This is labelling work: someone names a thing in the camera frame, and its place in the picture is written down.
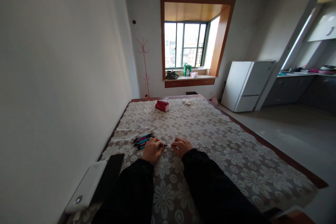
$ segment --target lace bed cover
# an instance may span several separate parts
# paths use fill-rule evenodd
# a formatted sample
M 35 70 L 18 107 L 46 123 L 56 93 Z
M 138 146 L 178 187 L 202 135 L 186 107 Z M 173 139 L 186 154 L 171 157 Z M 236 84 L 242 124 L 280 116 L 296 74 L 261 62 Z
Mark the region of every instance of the lace bed cover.
M 170 99 L 170 110 L 162 112 L 156 101 L 128 105 L 101 160 L 124 153 L 121 170 L 141 158 L 133 139 L 153 132 L 168 144 L 154 169 L 152 223 L 201 223 L 183 177 L 183 163 L 170 144 L 175 137 L 188 139 L 193 147 L 207 153 L 240 191 L 261 212 L 294 205 L 305 207 L 317 188 L 301 172 L 282 161 L 271 149 L 260 144 L 229 117 L 203 98 Z M 78 223 L 90 223 L 101 204 L 82 213 Z

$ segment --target green bag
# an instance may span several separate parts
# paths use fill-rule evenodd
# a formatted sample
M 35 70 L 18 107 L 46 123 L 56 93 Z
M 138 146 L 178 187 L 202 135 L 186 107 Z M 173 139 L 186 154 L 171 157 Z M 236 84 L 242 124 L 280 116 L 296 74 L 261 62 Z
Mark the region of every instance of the green bag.
M 187 70 L 189 69 L 189 74 L 188 76 L 190 76 L 191 73 L 191 65 L 187 65 L 187 63 L 184 64 L 183 66 L 183 76 L 187 76 Z

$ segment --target cabinet handle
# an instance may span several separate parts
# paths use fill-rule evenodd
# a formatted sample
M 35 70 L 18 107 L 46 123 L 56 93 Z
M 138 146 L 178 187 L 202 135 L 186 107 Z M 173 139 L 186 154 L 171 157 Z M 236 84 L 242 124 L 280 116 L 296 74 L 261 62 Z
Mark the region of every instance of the cabinet handle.
M 331 29 L 330 29 L 330 32 L 329 32 L 326 36 L 329 36 L 329 35 L 333 32 L 334 28 L 335 28 L 335 27 L 332 26 Z

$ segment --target wooden drawer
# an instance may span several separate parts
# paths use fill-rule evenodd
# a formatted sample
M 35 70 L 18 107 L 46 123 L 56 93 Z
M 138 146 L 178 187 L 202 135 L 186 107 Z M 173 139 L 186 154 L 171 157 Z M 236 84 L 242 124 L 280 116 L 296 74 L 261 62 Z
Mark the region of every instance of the wooden drawer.
M 202 85 L 213 85 L 215 79 L 190 79 L 190 80 L 174 80 L 164 82 L 165 88 L 177 88 L 183 86 L 202 86 Z

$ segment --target pink coat rack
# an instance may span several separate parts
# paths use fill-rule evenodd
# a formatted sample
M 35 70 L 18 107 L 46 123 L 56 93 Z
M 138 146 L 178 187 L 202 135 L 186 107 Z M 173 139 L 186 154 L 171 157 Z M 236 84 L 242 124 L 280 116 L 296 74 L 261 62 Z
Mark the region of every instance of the pink coat rack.
M 145 44 L 147 43 L 148 40 L 146 40 L 146 42 L 144 42 L 145 39 L 142 38 L 142 44 L 140 43 L 139 40 L 137 40 L 137 41 L 139 42 L 139 44 L 142 47 L 142 51 L 141 52 L 138 51 L 138 53 L 142 53 L 143 54 L 143 58 L 144 58 L 143 60 L 145 61 L 146 78 L 143 78 L 143 79 L 145 80 L 145 88 L 146 88 L 146 96 L 145 97 L 148 99 L 148 98 L 150 98 L 150 95 L 149 95 L 149 86 L 148 86 L 149 76 L 147 75 L 146 57 L 145 57 L 145 54 L 149 52 L 149 50 L 148 51 L 145 50 Z

